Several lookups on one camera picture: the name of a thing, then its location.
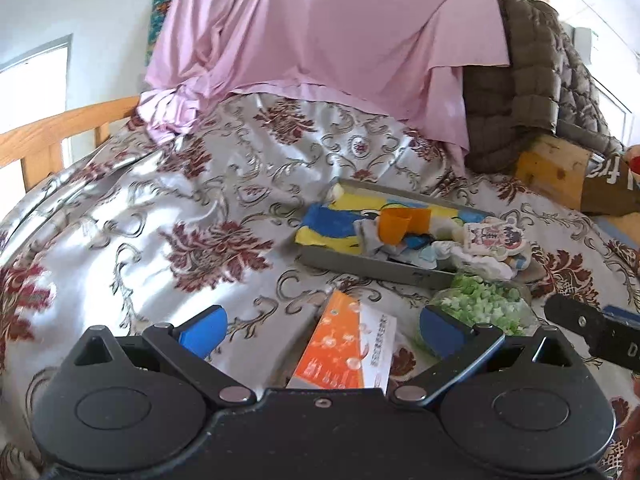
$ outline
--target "cardboard box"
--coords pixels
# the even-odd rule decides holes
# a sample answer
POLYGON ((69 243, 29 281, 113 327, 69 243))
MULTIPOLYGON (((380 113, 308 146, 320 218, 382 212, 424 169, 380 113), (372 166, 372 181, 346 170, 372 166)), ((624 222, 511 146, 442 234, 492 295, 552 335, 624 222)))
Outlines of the cardboard box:
POLYGON ((391 368, 396 318, 334 292, 287 388, 381 388, 391 368))

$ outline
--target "window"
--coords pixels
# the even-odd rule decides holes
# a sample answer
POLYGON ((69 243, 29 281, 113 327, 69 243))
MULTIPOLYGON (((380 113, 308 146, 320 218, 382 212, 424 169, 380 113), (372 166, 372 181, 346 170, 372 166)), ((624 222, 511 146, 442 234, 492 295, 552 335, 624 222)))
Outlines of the window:
MULTIPOLYGON (((0 134, 66 109, 66 72, 71 37, 43 45, 0 65, 0 134)), ((65 163, 70 160, 63 143, 65 163)), ((0 169, 0 219, 24 196, 20 161, 0 169)))
POLYGON ((628 144, 634 115, 603 85, 596 81, 600 111, 609 125, 609 133, 623 144, 628 144))

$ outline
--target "chopped green vegetable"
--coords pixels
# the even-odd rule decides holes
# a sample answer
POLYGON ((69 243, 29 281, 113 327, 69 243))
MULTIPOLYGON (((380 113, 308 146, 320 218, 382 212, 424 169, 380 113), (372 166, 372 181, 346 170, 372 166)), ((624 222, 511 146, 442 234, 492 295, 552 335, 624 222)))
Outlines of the chopped green vegetable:
POLYGON ((517 288, 485 283, 479 276, 458 274, 452 288, 431 302, 450 316, 472 326, 491 323, 506 335, 523 335, 521 311, 529 308, 517 288))

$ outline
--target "gray tray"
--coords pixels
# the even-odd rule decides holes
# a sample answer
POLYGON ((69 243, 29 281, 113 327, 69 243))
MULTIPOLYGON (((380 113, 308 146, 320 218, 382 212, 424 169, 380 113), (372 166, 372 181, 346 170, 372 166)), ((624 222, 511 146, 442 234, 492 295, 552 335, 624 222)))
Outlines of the gray tray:
MULTIPOLYGON (((357 189, 362 192, 362 190, 365 189, 375 193, 383 193, 391 196, 392 198, 397 197, 403 201, 410 201, 418 204, 422 203, 425 205, 434 204, 458 210, 466 210, 473 213, 491 215, 491 213, 487 211, 459 205, 448 200, 429 198, 419 193, 402 191, 391 187, 379 186, 378 184, 360 182, 345 178, 334 178, 324 193, 322 197, 323 200, 328 197, 330 190, 333 189, 335 184, 341 184, 345 190, 357 189)), ((372 280, 416 285, 422 288, 430 288, 432 290, 449 288, 453 277, 455 276, 454 272, 447 272, 445 270, 427 270, 409 264, 385 262, 369 256, 338 253, 320 246, 300 246, 300 261, 306 266, 316 267, 318 269, 357 274, 358 276, 363 276, 372 280)))

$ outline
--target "pink cloth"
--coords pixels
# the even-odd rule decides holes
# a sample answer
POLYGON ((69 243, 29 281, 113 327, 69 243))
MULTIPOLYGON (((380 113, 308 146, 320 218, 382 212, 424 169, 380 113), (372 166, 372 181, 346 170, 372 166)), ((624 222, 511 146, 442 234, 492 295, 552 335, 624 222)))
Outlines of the pink cloth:
POLYGON ((138 111, 162 141, 229 92, 267 91, 391 115, 467 150, 459 67, 508 63, 496 0, 173 0, 138 111))

